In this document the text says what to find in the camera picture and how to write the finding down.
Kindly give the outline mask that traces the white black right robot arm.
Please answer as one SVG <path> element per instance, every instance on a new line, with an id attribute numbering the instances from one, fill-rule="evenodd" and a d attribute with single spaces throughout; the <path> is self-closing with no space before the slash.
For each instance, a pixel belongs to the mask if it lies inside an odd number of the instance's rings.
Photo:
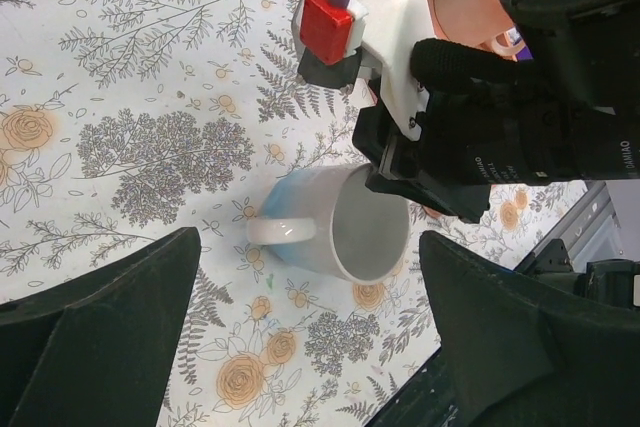
<path id="1" fill-rule="evenodd" d="M 639 175 L 639 0 L 498 0 L 531 58 L 434 38 L 405 60 L 429 95 L 402 135 L 384 103 L 360 113 L 367 187 L 476 223 L 499 184 Z"/>

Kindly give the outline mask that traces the blue white gradient mug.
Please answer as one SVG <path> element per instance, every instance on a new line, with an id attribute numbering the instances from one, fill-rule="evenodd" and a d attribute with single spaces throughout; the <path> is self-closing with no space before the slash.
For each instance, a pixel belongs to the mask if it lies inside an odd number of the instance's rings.
<path id="1" fill-rule="evenodd" d="M 276 182 L 256 217 L 250 243 L 288 265 L 370 285 L 401 263 L 410 238 L 408 202 L 369 190 L 368 164 L 300 169 Z"/>

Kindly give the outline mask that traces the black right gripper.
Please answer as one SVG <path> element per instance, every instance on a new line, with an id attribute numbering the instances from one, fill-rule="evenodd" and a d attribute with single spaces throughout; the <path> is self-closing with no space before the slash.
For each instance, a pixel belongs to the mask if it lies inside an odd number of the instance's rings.
<path id="1" fill-rule="evenodd" d="M 572 137 L 572 110 L 540 63 L 425 39 L 412 49 L 409 72 L 429 95 L 412 119 L 418 140 L 402 135 L 382 103 L 356 121 L 352 143 L 372 165 L 370 190 L 476 223 L 493 185 L 588 179 Z"/>

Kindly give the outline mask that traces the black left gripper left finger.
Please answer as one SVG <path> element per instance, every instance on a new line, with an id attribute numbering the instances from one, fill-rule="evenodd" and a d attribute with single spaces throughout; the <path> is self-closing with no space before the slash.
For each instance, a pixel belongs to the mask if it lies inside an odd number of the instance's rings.
<path id="1" fill-rule="evenodd" d="M 153 426 L 201 255 L 194 227 L 1 307 L 4 426 Z"/>

